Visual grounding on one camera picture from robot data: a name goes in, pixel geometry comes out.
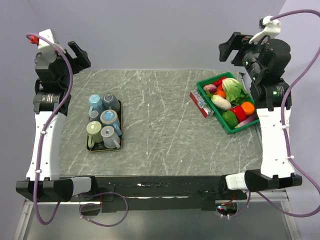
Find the light blue faceted mug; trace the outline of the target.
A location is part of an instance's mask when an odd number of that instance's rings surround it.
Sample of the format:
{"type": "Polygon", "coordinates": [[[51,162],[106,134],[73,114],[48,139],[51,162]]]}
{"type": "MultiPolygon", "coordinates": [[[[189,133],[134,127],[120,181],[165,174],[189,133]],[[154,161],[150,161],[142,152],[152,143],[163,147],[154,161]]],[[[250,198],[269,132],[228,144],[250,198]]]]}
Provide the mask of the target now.
{"type": "Polygon", "coordinates": [[[103,100],[98,94],[92,94],[88,98],[88,102],[89,102],[89,111],[88,111],[89,115],[92,111],[97,111],[99,114],[101,114],[106,110],[103,100]]]}

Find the dark grey mug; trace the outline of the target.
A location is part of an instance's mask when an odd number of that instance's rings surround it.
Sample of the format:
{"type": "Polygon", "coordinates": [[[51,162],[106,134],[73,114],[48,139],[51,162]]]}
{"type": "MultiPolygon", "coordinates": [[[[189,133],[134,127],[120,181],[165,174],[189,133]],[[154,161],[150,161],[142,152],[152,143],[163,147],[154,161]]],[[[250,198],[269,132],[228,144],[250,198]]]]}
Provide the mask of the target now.
{"type": "Polygon", "coordinates": [[[119,100],[116,98],[115,95],[111,93],[107,93],[106,95],[104,95],[102,101],[106,110],[114,110],[116,113],[118,113],[121,110],[119,100]]]}

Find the small patterned grey mug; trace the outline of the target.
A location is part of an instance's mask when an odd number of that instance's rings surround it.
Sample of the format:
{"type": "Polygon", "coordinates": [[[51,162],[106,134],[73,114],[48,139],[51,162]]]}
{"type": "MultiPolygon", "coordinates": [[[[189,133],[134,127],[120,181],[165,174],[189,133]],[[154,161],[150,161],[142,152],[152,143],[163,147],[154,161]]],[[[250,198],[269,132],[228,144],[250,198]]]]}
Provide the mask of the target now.
{"type": "Polygon", "coordinates": [[[89,113],[89,119],[91,121],[100,121],[100,113],[97,111],[97,110],[92,110],[90,113],[89,113]]]}

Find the blue mug orange inside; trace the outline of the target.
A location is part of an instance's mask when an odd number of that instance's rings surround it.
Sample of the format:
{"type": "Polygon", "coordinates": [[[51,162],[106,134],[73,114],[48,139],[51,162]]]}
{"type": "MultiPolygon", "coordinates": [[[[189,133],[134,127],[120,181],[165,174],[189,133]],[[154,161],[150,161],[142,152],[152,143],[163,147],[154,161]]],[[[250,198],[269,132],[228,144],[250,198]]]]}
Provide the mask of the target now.
{"type": "Polygon", "coordinates": [[[105,126],[113,127],[117,135],[119,137],[122,136],[121,123],[120,123],[117,112],[115,112],[114,110],[107,109],[103,111],[100,115],[100,122],[104,127],[105,126]]]}

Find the pale green mug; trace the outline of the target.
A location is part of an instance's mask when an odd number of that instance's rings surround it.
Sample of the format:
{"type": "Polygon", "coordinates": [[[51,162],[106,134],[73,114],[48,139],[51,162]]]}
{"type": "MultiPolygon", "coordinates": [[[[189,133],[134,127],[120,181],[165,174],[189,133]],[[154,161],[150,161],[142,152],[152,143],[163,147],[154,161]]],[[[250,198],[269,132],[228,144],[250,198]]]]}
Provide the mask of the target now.
{"type": "Polygon", "coordinates": [[[96,143],[101,143],[103,137],[101,136],[101,130],[103,126],[99,121],[91,121],[86,126],[86,133],[88,136],[87,146],[93,148],[96,143]]]}

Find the white grey mug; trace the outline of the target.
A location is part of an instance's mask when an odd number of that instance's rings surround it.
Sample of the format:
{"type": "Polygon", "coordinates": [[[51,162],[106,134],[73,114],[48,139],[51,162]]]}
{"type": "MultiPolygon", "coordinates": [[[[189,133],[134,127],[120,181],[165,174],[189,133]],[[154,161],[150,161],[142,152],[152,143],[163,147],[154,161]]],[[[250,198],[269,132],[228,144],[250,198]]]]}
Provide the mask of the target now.
{"type": "Polygon", "coordinates": [[[104,126],[100,134],[107,149],[119,149],[121,147],[121,139],[112,126],[104,126]]]}

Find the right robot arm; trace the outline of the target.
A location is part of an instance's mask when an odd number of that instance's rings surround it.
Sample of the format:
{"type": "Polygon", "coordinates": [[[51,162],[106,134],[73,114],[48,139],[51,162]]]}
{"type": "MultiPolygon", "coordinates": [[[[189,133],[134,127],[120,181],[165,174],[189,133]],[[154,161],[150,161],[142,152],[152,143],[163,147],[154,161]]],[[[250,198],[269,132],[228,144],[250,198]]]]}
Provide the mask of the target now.
{"type": "Polygon", "coordinates": [[[245,67],[251,79],[250,93],[260,122],[262,164],[259,169],[226,175],[218,187],[223,199],[236,190],[259,192],[302,185],[302,177],[289,162],[284,131],[289,129],[291,97],[285,97],[289,85],[282,79],[291,60],[291,47],[283,40],[266,35],[256,42],[253,36],[234,32],[219,45],[219,60],[225,62],[233,50],[231,63],[245,67]]]}

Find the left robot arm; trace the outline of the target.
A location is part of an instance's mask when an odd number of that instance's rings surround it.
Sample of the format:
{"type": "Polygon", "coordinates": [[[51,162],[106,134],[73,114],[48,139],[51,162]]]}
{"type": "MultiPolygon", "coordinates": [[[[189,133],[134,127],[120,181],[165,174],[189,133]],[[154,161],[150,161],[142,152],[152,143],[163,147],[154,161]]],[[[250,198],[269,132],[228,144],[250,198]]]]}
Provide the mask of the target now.
{"type": "Polygon", "coordinates": [[[94,176],[60,177],[60,142],[71,96],[58,112],[54,110],[69,89],[67,64],[54,49],[38,52],[34,62],[38,75],[33,98],[35,141],[28,172],[25,180],[16,182],[16,192],[30,201],[37,197],[38,202],[69,202],[75,195],[93,201],[99,195],[94,176]]]}

